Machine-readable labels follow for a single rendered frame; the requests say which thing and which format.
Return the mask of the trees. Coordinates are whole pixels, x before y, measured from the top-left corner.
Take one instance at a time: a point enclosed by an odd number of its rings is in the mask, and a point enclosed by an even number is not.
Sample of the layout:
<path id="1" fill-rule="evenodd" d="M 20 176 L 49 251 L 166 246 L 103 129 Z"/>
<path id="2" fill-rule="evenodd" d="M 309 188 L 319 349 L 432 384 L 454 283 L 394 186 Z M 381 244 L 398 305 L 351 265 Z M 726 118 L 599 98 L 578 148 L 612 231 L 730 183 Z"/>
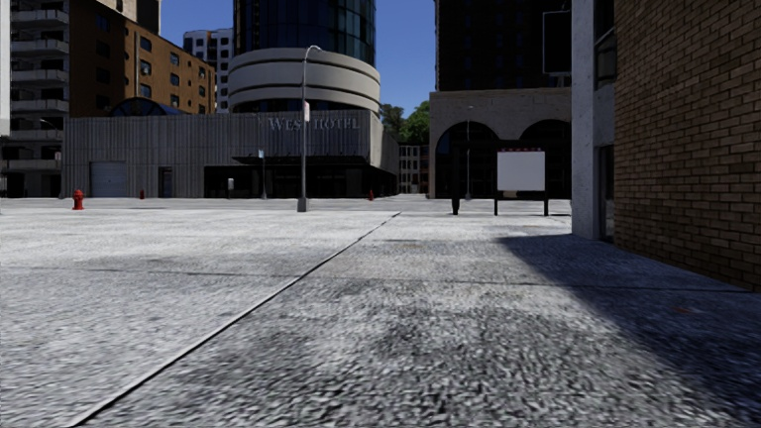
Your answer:
<path id="1" fill-rule="evenodd" d="M 422 101 L 407 117 L 399 106 L 383 103 L 380 119 L 384 130 L 400 144 L 427 145 L 430 142 L 430 103 Z"/>

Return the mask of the grey street lamp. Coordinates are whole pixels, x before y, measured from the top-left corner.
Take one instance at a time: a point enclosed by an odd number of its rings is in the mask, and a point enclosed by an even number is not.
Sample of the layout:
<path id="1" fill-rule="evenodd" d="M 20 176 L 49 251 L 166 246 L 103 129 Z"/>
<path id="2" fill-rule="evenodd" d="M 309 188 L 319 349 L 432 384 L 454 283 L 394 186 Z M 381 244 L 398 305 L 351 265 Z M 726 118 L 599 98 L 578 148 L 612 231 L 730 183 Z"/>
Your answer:
<path id="1" fill-rule="evenodd" d="M 306 194 L 307 178 L 306 178 L 306 164 L 307 164 L 307 128 L 308 128 L 308 116 L 307 100 L 306 100 L 306 87 L 307 87 L 307 63 L 309 54 L 313 51 L 321 52 L 322 49 L 317 45 L 310 45 L 305 49 L 302 59 L 301 68 L 301 153 L 300 153 L 300 196 L 297 200 L 296 211 L 298 213 L 306 213 L 308 211 L 309 201 Z"/>
<path id="2" fill-rule="evenodd" d="M 466 193 L 465 200 L 472 200 L 471 194 L 471 119 L 470 115 L 466 125 Z"/>

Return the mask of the black bus shelter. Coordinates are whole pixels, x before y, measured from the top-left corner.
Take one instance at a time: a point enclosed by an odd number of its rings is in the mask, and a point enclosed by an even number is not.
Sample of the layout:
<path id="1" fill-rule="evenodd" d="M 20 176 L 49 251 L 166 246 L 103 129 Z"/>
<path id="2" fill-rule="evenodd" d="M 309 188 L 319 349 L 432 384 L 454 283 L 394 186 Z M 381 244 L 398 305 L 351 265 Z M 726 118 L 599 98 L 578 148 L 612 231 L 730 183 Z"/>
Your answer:
<path id="1" fill-rule="evenodd" d="M 549 215 L 547 192 L 546 153 L 538 148 L 498 151 L 496 153 L 496 187 L 494 214 L 498 214 L 497 201 L 504 191 L 541 192 L 543 215 Z"/>

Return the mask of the glass tower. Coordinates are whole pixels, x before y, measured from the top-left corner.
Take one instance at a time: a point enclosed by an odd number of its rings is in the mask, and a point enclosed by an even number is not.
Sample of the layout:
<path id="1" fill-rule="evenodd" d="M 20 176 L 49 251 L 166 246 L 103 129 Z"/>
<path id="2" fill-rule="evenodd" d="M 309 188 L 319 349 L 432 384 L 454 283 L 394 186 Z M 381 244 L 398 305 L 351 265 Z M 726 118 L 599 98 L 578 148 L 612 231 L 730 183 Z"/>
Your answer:
<path id="1" fill-rule="evenodd" d="M 307 198 L 398 190 L 398 143 L 380 116 L 375 0 L 233 0 L 227 114 L 185 114 L 132 98 L 107 117 L 74 118 L 64 135 L 62 192 L 89 197 L 300 196 L 301 68 Z"/>

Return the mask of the dark brick tower with arches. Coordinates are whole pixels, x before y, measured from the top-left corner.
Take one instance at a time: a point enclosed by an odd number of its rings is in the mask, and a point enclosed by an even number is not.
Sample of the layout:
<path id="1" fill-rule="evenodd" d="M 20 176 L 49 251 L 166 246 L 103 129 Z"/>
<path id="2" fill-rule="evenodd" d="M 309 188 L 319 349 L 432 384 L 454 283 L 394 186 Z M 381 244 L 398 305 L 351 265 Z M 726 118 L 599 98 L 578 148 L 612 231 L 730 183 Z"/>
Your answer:
<path id="1" fill-rule="evenodd" d="M 466 125 L 471 119 L 471 194 L 495 180 L 492 140 L 551 142 L 548 193 L 571 185 L 571 0 L 434 0 L 436 85 L 430 95 L 431 187 L 452 193 L 452 167 L 466 193 Z"/>

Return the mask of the white apartment building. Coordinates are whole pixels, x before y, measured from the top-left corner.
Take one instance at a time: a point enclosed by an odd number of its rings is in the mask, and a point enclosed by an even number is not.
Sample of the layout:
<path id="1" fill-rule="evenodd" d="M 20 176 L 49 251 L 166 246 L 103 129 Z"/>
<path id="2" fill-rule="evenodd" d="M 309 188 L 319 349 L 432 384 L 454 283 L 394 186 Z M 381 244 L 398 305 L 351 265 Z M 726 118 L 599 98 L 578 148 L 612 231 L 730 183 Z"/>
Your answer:
<path id="1" fill-rule="evenodd" d="M 229 70 L 234 56 L 233 30 L 195 30 L 183 34 L 182 47 L 215 68 L 216 112 L 227 114 L 229 105 Z"/>

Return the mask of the pale concrete building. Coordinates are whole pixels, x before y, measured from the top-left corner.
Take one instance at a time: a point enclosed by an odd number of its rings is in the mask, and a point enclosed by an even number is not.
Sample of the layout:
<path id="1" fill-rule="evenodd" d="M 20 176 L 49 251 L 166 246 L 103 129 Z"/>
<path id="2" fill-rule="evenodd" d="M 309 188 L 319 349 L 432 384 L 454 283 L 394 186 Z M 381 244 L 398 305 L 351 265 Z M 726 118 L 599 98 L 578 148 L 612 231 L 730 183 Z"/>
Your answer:
<path id="1" fill-rule="evenodd" d="M 572 0 L 572 230 L 614 235 L 614 0 Z"/>

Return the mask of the brown brick building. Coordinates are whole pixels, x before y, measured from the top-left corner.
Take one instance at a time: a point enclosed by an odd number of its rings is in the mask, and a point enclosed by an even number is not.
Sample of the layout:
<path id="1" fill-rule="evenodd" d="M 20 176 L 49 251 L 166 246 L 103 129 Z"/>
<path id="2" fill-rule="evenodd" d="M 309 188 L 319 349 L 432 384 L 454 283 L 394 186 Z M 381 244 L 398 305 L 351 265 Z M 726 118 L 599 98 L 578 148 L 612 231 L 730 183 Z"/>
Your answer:
<path id="1" fill-rule="evenodd" d="M 96 0 L 68 0 L 68 13 L 71 118 L 107 117 L 132 98 L 216 112 L 212 65 Z"/>

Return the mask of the red brick building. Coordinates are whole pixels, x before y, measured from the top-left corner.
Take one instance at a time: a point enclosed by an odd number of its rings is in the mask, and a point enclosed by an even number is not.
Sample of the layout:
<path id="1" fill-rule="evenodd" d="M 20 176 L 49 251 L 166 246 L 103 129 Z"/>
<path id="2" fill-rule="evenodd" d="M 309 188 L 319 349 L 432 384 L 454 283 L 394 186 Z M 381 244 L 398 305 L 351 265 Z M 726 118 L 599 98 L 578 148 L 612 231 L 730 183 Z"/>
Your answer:
<path id="1" fill-rule="evenodd" d="M 761 0 L 614 0 L 614 240 L 761 292 Z"/>

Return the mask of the grey balcony building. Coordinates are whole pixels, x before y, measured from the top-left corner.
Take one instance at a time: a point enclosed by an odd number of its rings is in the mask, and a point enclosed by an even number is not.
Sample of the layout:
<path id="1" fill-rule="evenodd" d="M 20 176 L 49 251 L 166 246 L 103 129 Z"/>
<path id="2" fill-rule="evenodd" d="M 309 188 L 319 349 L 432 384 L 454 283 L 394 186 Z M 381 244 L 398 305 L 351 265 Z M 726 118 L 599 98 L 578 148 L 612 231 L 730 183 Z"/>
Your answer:
<path id="1" fill-rule="evenodd" d="M 0 195 L 58 197 L 69 113 L 69 0 L 10 0 L 10 135 Z"/>

